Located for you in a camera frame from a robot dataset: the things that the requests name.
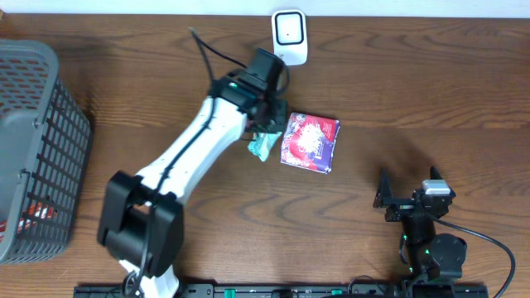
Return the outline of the teal snack packet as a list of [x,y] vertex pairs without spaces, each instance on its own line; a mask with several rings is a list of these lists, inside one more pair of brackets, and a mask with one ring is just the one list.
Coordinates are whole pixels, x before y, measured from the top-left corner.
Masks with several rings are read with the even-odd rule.
[[257,156],[260,161],[265,162],[281,132],[265,133],[259,132],[253,134],[253,140],[248,144],[248,150]]

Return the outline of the purple red snack pack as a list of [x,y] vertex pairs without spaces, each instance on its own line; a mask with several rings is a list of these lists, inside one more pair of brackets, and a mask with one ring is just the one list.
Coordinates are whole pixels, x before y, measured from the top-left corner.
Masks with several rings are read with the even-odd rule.
[[281,145],[281,163],[328,174],[340,121],[291,113]]

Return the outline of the orange brown snack bar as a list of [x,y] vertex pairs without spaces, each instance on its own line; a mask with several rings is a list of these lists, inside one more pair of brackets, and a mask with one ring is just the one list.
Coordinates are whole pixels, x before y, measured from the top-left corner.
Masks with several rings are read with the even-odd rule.
[[[54,219],[57,217],[57,213],[53,207],[50,207],[47,204],[43,203],[32,203],[30,207],[26,210],[30,215],[36,216],[40,219]],[[27,221],[25,219],[20,219],[17,227],[17,232],[21,233],[24,229],[29,229],[32,226],[35,226],[36,223]],[[3,239],[7,230],[7,220],[4,220],[0,224],[0,238]]]

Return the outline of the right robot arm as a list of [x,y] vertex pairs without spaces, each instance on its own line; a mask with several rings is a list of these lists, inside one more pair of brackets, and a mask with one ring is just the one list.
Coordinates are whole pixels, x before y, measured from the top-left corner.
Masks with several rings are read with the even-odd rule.
[[397,297],[455,297],[462,277],[467,244],[450,233],[437,233],[435,221],[449,211],[455,191],[437,169],[408,198],[396,198],[386,171],[381,171],[373,206],[385,210],[387,222],[402,225],[399,253],[410,275],[386,293]]

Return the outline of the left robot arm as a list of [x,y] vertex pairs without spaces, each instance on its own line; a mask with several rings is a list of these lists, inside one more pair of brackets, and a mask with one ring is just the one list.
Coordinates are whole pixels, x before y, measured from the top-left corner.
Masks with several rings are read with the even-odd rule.
[[173,262],[184,242],[184,208],[219,156],[246,132],[286,126],[287,72],[235,70],[212,81],[200,111],[155,161],[136,175],[118,171],[106,185],[97,240],[127,270],[124,297],[172,297]]

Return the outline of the white barcode scanner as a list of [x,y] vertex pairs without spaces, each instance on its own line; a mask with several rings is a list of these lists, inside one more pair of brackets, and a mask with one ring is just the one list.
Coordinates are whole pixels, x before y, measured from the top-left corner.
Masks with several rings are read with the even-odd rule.
[[276,11],[271,21],[274,54],[287,66],[304,65],[309,49],[305,13],[299,9]]

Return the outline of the grey plastic mesh basket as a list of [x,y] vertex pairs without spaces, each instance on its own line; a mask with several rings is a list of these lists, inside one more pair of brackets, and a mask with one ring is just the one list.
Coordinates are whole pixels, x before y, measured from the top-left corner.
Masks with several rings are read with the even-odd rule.
[[[89,119],[39,41],[1,41],[1,263],[43,262],[70,243],[92,147]],[[54,219],[26,210],[53,207]],[[17,232],[20,219],[36,223]]]

